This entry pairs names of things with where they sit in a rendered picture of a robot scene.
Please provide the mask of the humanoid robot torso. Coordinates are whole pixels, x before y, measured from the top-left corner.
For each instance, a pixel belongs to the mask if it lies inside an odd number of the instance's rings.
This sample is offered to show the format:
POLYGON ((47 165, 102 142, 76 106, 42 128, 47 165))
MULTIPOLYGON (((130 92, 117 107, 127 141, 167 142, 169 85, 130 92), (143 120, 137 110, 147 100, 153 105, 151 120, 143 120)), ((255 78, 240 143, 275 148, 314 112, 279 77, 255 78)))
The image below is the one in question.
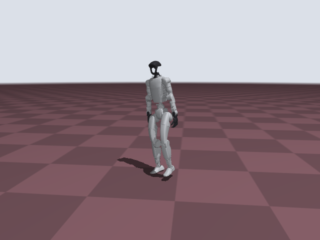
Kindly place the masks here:
MULTIPOLYGON (((154 76, 155 77, 155 76, 154 76)), ((149 79, 149 88, 151 92, 151 97, 153 99, 154 103, 159 103, 156 104, 157 109, 155 109, 155 117, 157 119, 161 119, 163 113, 166 111, 168 112, 168 109, 165 108, 165 105, 162 104, 162 102, 167 101, 167 95, 168 92, 166 90, 165 85, 162 83, 161 78, 165 78, 162 75, 157 75, 157 78, 152 78, 149 79)))

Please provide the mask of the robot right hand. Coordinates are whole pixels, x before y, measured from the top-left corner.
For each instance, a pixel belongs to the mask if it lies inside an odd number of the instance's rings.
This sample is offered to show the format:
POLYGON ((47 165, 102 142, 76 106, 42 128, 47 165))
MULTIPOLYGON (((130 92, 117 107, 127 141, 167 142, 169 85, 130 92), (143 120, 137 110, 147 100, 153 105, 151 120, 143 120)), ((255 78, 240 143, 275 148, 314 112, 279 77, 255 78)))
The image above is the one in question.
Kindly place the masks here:
POLYGON ((150 118, 151 115, 152 115, 152 114, 150 114, 150 112, 148 111, 148 112, 147 112, 147 121, 148 121, 148 123, 149 123, 149 118, 150 118))

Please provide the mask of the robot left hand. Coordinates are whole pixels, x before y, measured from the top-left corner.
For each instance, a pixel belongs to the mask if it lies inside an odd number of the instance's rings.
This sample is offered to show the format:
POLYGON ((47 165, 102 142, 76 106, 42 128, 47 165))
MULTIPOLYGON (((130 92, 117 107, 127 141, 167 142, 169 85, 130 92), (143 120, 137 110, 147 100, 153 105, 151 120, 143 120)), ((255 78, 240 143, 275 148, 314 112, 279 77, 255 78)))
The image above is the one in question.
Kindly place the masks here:
POLYGON ((177 118, 178 115, 175 115, 175 112, 173 111, 172 116, 173 116, 173 122, 172 122, 173 126, 171 128, 174 128, 178 125, 178 118, 177 118))

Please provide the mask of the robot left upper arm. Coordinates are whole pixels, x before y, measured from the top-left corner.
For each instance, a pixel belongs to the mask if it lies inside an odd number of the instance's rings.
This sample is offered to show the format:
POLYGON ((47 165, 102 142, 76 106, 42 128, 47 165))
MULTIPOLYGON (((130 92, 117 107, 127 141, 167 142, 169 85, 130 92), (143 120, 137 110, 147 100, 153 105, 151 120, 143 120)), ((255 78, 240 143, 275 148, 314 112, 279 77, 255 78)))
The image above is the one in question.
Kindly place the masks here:
POLYGON ((161 81, 162 81, 162 83, 165 85, 166 91, 167 91, 167 93, 168 93, 168 95, 166 96, 166 99, 167 99, 168 101, 172 100, 172 99, 171 99, 171 94, 173 94, 173 90, 172 90, 172 87, 171 87, 171 80, 170 80, 170 78, 168 78, 168 77, 163 77, 163 78, 161 78, 161 81))

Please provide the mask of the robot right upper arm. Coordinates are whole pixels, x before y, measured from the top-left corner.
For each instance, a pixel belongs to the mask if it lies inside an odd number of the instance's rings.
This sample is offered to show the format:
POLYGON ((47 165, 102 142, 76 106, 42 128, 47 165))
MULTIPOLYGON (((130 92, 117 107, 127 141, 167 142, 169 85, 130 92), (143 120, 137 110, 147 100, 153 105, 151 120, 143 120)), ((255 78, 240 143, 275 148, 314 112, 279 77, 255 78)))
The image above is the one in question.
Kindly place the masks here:
POLYGON ((147 92, 145 99, 146 99, 146 101, 151 101, 152 95, 151 95, 151 91, 150 91, 149 80, 146 80, 145 84, 146 84, 146 92, 147 92))

